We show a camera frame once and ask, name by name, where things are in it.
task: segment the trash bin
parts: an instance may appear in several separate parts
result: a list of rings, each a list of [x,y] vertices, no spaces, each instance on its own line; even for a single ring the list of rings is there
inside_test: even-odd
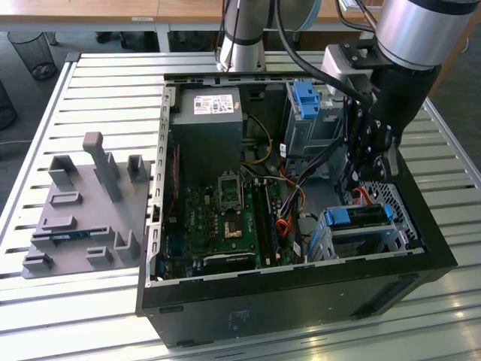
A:
[[[36,80],[50,79],[57,71],[43,32],[9,32],[8,40]]]
[[[7,90],[0,81],[0,130],[6,128],[17,118],[14,106],[8,98]]]

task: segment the white sticker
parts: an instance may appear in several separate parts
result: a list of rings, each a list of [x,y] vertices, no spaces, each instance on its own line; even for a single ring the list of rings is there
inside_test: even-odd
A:
[[[280,151],[281,157],[286,158],[286,150],[287,150],[286,145],[284,143],[281,143],[280,146],[279,146],[279,151]]]
[[[301,256],[301,246],[299,246],[297,242],[294,242],[294,244],[292,245],[292,249],[294,250],[295,254]]]
[[[132,21],[153,21],[153,17],[132,17]]]
[[[196,96],[194,99],[194,114],[225,114],[234,113],[234,102],[231,95]]]

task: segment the gray floor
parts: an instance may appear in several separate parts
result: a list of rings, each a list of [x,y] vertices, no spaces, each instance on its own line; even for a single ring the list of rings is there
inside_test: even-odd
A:
[[[52,54],[59,69],[70,52],[121,53],[126,52],[114,39],[107,44],[97,44],[94,34],[57,33],[59,44]],[[481,27],[470,40],[469,50],[462,54],[452,67],[433,101],[444,119],[461,142],[478,168],[481,168]],[[0,80],[5,85],[18,113],[18,120],[0,131],[0,143],[30,140],[56,83],[53,79],[37,82],[27,72],[20,58],[0,33]],[[10,189],[20,170],[29,144],[0,145],[0,212],[7,201]]]

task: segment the metal slotted worktable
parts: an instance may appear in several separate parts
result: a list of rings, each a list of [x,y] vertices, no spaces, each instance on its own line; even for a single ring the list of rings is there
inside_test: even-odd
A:
[[[322,61],[319,53],[303,55]],[[268,54],[267,61],[272,71],[296,69],[282,53]],[[65,63],[0,219],[0,358],[480,357],[481,179],[430,102],[408,126],[401,152],[459,267],[380,317],[168,350],[149,321],[134,315],[137,268],[20,277],[51,182],[46,170],[52,156],[68,153],[76,164],[91,163],[81,151],[83,135],[100,131],[117,162],[131,153],[153,162],[162,75],[215,70],[206,53],[84,54]]]

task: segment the motherboard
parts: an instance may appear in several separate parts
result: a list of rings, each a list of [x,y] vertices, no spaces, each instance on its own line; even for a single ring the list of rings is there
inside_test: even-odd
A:
[[[217,184],[186,190],[183,226],[170,232],[162,273],[169,278],[288,265],[292,249],[277,239],[281,207],[275,180],[226,172]]]

